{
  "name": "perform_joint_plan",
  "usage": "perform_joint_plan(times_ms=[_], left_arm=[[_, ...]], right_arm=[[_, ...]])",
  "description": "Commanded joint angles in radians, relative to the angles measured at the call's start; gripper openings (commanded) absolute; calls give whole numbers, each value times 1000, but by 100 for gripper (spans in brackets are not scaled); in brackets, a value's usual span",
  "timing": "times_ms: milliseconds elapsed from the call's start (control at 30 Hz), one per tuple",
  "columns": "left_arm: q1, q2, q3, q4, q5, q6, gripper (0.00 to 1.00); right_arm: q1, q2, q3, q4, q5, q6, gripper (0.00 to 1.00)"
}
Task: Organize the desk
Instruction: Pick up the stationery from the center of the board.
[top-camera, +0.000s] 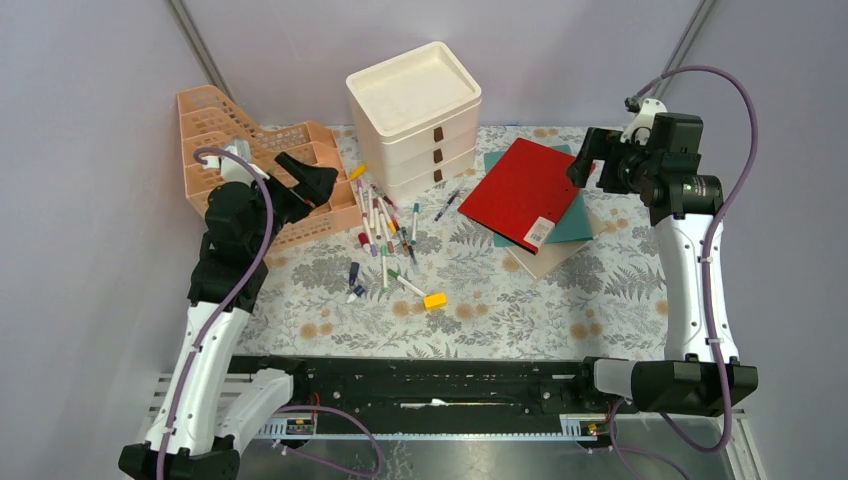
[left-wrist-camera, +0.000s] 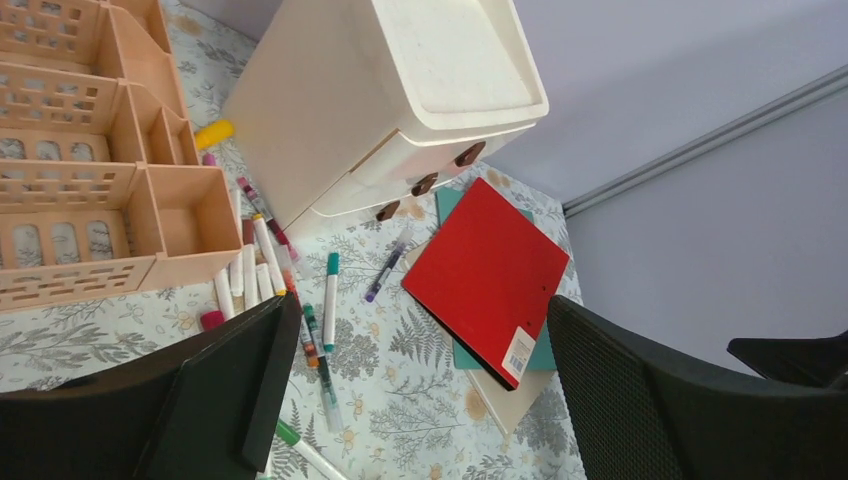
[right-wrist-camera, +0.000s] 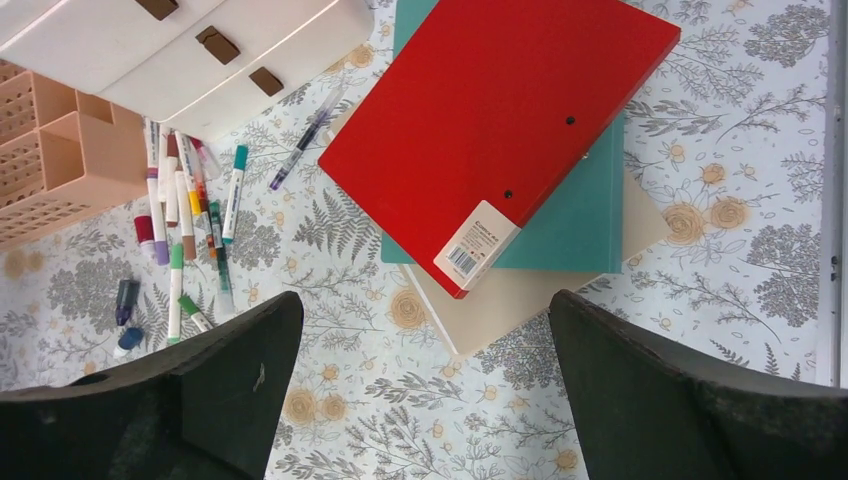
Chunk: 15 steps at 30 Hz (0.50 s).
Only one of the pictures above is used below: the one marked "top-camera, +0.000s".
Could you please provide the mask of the white three-drawer cabinet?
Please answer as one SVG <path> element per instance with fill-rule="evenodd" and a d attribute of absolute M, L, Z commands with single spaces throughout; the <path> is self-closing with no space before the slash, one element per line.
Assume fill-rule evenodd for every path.
<path fill-rule="evenodd" d="M 473 166 L 482 89 L 445 43 L 352 73 L 346 87 L 362 160 L 390 199 L 408 201 Z"/>

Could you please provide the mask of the yellow marker cap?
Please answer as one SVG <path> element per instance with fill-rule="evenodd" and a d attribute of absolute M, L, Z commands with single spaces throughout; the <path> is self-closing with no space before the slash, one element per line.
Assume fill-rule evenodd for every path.
<path fill-rule="evenodd" d="M 359 164 L 357 167 L 353 169 L 350 173 L 349 178 L 351 181 L 354 181 L 361 177 L 367 171 L 367 166 L 365 164 Z"/>

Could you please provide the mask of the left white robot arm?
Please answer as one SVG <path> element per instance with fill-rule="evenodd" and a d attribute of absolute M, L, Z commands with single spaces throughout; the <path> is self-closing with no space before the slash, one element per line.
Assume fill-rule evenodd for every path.
<path fill-rule="evenodd" d="M 288 187 L 228 149 L 200 147 L 193 158 L 218 169 L 224 182 L 208 195 L 185 335 L 163 404 L 145 439 L 125 446 L 118 460 L 133 479 L 233 479 L 270 416 L 280 407 L 299 410 L 310 397 L 304 378 L 262 369 L 217 415 L 236 343 L 268 275 L 268 249 L 286 224 L 330 200 L 338 171 L 280 153 L 276 164 L 295 181 Z"/>

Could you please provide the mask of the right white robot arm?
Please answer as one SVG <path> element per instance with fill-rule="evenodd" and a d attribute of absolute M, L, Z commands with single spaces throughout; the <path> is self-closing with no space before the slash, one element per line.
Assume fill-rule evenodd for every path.
<path fill-rule="evenodd" d="M 658 113 L 632 132 L 591 127 L 567 170 L 586 185 L 594 162 L 598 188 L 636 194 L 649 213 L 668 293 L 668 332 L 661 361 L 589 357 L 573 386 L 575 402 L 597 412 L 613 396 L 644 412 L 717 417 L 759 383 L 740 362 L 729 329 L 721 278 L 720 180 L 699 172 L 702 120 Z"/>

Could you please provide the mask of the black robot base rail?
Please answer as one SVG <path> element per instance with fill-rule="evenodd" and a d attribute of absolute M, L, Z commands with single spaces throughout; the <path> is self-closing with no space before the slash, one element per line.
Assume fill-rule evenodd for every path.
<path fill-rule="evenodd" d="M 614 396 L 579 361 L 237 355 L 231 374 L 283 370 L 293 403 L 342 410 L 374 434 L 554 434 L 563 415 L 604 419 Z"/>

